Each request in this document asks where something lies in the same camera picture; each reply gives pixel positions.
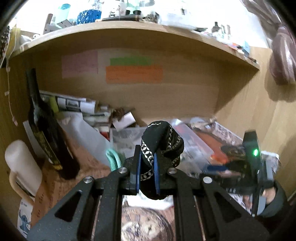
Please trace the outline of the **person's right hand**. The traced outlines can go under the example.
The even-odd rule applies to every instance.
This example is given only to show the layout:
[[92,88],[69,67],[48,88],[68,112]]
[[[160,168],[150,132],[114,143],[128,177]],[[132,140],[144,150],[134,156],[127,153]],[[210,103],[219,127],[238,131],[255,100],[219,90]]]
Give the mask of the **person's right hand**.
[[[276,189],[273,188],[269,188],[269,189],[265,189],[262,196],[266,198],[266,204],[270,204],[276,195]],[[250,196],[243,196],[243,203],[245,204],[245,207],[247,209],[251,209],[252,208],[252,201],[250,201]]]

